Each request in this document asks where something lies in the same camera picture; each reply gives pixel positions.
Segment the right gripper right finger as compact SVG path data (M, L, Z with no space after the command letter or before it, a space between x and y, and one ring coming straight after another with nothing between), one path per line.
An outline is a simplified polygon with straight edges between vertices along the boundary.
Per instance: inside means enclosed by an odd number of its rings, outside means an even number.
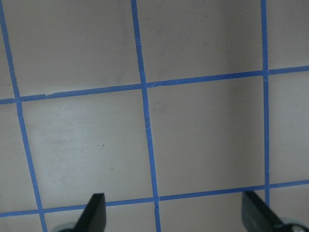
M285 231L283 221L254 191L242 193L241 220L248 232Z

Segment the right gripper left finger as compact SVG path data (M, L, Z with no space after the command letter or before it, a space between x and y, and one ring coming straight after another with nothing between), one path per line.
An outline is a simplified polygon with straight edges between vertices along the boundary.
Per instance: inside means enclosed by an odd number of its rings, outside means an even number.
M103 232L106 227L104 193L93 194L86 208L73 227L73 232Z

